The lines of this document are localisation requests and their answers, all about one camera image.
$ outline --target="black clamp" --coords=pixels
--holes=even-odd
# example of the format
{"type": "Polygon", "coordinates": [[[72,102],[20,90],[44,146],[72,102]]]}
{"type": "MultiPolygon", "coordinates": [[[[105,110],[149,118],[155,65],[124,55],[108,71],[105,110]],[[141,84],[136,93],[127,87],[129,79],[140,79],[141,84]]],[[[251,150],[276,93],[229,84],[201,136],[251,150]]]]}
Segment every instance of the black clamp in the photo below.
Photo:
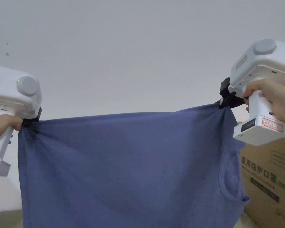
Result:
{"type": "Polygon", "coordinates": [[[235,92],[230,93],[228,87],[230,85],[230,78],[226,78],[221,82],[221,89],[219,94],[221,95],[221,100],[219,103],[219,108],[224,107],[237,107],[244,104],[244,99],[235,96],[235,92]]]}
{"type": "Polygon", "coordinates": [[[39,122],[39,118],[42,112],[42,108],[40,107],[39,111],[38,111],[38,115],[36,118],[33,119],[23,119],[23,126],[29,125],[31,123],[35,123],[35,122],[39,122]]]}

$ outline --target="gripper handle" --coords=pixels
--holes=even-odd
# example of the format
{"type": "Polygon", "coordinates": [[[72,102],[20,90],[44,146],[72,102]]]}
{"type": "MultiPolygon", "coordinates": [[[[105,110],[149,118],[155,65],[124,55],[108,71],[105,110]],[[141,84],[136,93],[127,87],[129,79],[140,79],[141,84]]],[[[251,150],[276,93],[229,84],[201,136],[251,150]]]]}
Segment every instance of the gripper handle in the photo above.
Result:
{"type": "Polygon", "coordinates": [[[261,90],[257,90],[249,97],[249,118],[262,115],[274,121],[278,121],[273,115],[271,102],[261,96],[261,93],[261,90]]]}
{"type": "MultiPolygon", "coordinates": [[[[15,110],[11,107],[0,105],[0,115],[8,114],[15,115],[15,110]]],[[[13,134],[13,128],[9,126],[6,131],[0,136],[0,176],[7,176],[10,164],[3,161],[7,145],[13,134]]]]}

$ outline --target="gray cap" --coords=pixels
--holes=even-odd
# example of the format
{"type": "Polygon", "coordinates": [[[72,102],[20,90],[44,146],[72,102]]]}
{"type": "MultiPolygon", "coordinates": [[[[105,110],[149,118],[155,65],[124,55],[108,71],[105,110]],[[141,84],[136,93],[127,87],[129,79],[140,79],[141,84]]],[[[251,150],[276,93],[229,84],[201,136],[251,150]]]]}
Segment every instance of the gray cap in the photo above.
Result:
{"type": "Polygon", "coordinates": [[[277,48],[277,43],[274,39],[262,39],[255,43],[254,53],[256,55],[272,54],[277,48]]]}
{"type": "Polygon", "coordinates": [[[39,88],[39,85],[37,81],[29,76],[21,77],[17,81],[17,90],[19,91],[19,93],[27,97],[31,97],[35,93],[37,93],[38,88],[39,88]]]}

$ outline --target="blue t-shirt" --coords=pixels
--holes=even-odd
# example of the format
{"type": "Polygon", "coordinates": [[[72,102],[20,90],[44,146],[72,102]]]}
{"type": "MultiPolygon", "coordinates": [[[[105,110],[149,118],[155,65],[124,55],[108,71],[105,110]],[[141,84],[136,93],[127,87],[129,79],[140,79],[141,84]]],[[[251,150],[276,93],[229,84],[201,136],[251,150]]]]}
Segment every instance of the blue t-shirt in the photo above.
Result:
{"type": "Polygon", "coordinates": [[[215,103],[24,126],[24,227],[232,228],[248,199],[236,124],[215,103]]]}

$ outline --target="white wall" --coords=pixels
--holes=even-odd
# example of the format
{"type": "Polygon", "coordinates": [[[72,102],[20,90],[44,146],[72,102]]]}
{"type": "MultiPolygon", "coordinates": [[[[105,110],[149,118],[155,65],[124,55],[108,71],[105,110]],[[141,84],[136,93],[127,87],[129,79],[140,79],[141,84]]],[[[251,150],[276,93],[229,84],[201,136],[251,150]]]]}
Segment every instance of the white wall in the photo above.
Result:
{"type": "MultiPolygon", "coordinates": [[[[213,103],[266,37],[285,41],[285,0],[0,1],[0,65],[39,77],[41,119],[213,103]]],[[[245,120],[244,107],[235,116],[245,120]]],[[[21,207],[16,139],[0,211],[21,207]]]]}

